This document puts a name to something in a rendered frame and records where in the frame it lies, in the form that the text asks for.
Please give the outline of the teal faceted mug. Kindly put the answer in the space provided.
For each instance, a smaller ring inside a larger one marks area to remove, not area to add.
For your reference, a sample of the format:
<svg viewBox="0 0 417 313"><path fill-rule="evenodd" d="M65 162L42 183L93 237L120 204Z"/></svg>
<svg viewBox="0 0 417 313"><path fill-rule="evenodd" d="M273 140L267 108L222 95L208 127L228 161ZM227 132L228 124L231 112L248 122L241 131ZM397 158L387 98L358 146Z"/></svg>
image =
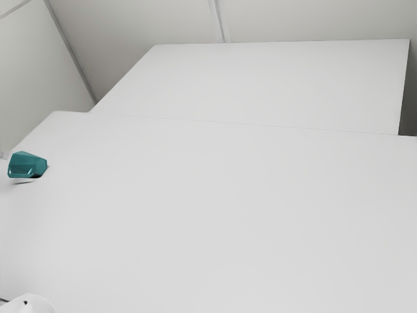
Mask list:
<svg viewBox="0 0 417 313"><path fill-rule="evenodd" d="M47 160L39 156L18 151L12 154L9 163L7 175L10 178L39 178L48 169Z"/></svg>

